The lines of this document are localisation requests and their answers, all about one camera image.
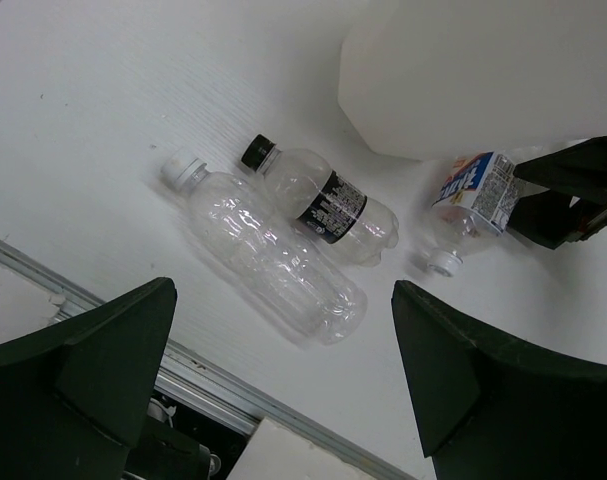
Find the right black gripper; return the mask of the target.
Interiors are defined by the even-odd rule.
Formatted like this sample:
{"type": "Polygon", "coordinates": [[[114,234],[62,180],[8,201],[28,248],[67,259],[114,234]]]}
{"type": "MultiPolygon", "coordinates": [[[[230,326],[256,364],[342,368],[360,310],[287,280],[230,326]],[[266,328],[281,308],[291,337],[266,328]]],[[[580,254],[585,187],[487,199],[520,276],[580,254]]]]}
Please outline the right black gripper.
{"type": "Polygon", "coordinates": [[[519,164],[514,175],[548,190],[517,202],[509,230],[557,249],[607,227],[607,136],[519,164]]]}

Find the blue white label plastic bottle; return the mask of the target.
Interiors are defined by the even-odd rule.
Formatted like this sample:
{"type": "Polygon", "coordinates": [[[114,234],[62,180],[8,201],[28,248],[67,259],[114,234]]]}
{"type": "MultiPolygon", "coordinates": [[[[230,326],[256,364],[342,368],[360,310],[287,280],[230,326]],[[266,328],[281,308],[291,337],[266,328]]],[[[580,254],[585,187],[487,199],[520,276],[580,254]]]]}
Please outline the blue white label plastic bottle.
{"type": "Polygon", "coordinates": [[[452,277],[464,259],[498,242],[524,189],[515,167],[503,152],[454,162],[428,211],[435,240],[429,269],[452,277]]]}

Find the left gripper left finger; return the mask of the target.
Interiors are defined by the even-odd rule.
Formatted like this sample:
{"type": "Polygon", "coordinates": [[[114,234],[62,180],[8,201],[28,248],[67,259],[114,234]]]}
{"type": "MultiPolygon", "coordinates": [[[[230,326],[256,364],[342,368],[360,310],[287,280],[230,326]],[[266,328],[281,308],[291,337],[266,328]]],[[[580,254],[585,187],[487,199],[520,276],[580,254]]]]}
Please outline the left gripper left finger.
{"type": "Polygon", "coordinates": [[[177,303],[156,278],[0,344],[0,479],[118,479],[141,435],[177,303]]]}

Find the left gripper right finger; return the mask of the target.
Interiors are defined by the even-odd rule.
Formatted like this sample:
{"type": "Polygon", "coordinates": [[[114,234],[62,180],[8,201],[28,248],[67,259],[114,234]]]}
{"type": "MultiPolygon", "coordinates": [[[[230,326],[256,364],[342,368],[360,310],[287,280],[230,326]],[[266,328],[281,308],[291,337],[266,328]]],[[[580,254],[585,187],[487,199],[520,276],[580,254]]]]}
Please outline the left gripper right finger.
{"type": "Polygon", "coordinates": [[[607,479],[607,365],[561,354],[395,283],[423,454],[440,479],[607,479]]]}

